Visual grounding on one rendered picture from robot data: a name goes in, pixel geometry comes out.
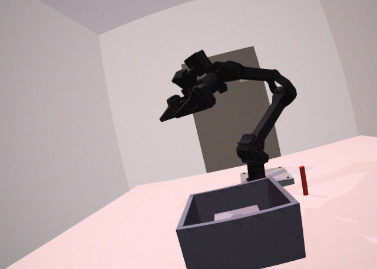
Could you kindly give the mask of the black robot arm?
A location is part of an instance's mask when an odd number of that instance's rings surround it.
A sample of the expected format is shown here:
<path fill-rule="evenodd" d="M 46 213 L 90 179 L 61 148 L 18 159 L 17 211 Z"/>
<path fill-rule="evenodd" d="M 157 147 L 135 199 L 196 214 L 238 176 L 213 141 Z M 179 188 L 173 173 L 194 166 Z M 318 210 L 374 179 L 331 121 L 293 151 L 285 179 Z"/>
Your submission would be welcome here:
<path fill-rule="evenodd" d="M 283 109 L 296 98 L 296 88 L 276 69 L 246 67 L 234 61 L 215 61 L 212 64 L 203 50 L 195 52 L 184 62 L 189 70 L 178 70 L 172 80 L 172 83 L 182 88 L 181 92 L 200 85 L 201 80 L 205 80 L 211 85 L 213 94 L 216 91 L 220 94 L 226 92 L 228 89 L 225 82 L 240 79 L 266 81 L 269 84 L 273 94 L 270 107 L 253 133 L 244 134 L 236 147 L 238 157 L 243 163 L 247 163 L 249 175 L 246 178 L 247 182 L 266 178 L 264 164 L 269 161 L 269 155 L 263 151 L 264 141 Z M 205 77 L 197 80 L 198 76 L 201 77 L 205 73 L 207 74 Z M 277 87 L 275 81 L 281 86 Z"/>

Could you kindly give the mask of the dark red peg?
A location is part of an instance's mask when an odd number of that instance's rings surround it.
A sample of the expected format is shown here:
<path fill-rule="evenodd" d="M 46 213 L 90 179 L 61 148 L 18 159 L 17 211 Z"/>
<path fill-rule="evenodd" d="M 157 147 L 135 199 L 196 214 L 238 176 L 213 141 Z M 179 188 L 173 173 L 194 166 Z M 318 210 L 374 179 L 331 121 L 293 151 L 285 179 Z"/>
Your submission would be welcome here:
<path fill-rule="evenodd" d="M 306 181 L 306 173 L 305 173 L 305 168 L 304 166 L 300 166 L 300 176 L 301 176 L 301 181 L 302 181 L 302 188 L 303 188 L 303 195 L 309 195 L 308 194 L 308 189 L 307 189 L 307 181 Z"/>

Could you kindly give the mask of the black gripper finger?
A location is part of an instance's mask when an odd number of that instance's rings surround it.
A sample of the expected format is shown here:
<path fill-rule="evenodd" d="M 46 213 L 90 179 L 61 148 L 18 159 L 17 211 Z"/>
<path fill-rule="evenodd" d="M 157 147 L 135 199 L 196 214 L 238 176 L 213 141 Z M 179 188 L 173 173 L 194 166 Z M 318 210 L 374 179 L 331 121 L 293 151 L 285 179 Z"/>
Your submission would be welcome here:
<path fill-rule="evenodd" d="M 168 107 L 166 108 L 162 116 L 159 118 L 161 122 L 175 118 L 174 114 L 178 111 L 178 108 L 176 107 L 172 99 L 168 99 L 167 104 Z"/>
<path fill-rule="evenodd" d="M 206 109 L 206 104 L 194 89 L 188 92 L 187 101 L 180 107 L 180 109 L 174 114 L 174 116 L 176 118 L 180 118 Z"/>

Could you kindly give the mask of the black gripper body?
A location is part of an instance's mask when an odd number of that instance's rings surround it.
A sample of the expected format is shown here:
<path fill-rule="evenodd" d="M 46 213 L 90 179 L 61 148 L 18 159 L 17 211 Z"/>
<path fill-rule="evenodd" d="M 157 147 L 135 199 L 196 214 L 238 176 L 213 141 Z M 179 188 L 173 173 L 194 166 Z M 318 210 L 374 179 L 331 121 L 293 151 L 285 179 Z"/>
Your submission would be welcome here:
<path fill-rule="evenodd" d="M 204 101 L 204 103 L 206 104 L 207 108 L 211 108 L 213 105 L 216 104 L 216 99 L 213 96 L 212 87 L 205 80 L 201 80 L 200 82 L 201 82 L 201 84 L 195 86 L 193 89 L 189 88 L 189 89 L 183 91 L 182 92 L 182 94 L 184 95 L 183 97 L 180 97 L 179 95 L 173 95 L 172 97 L 169 97 L 166 100 L 172 99 L 172 101 L 174 102 L 176 107 L 178 109 L 180 109 L 180 107 L 187 101 L 189 91 L 195 89 L 197 91 L 197 93 L 201 96 L 201 98 Z"/>

